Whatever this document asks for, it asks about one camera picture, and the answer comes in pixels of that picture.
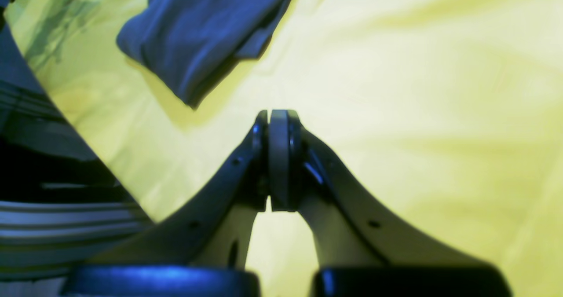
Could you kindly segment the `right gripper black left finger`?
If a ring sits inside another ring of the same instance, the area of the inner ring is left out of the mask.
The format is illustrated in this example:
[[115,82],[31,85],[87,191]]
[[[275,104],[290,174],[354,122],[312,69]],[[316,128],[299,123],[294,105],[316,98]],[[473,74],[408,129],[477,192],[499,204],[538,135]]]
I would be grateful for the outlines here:
[[253,223],[266,208],[268,113],[183,207],[86,262],[88,266],[245,266]]

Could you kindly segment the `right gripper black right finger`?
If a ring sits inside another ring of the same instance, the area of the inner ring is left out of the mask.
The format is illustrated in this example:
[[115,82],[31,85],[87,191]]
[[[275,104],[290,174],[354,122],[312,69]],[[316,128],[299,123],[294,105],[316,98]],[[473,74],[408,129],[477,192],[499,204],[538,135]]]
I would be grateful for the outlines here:
[[269,122],[274,211],[298,212],[322,268],[491,269],[483,260],[416,229],[374,198],[293,110]]

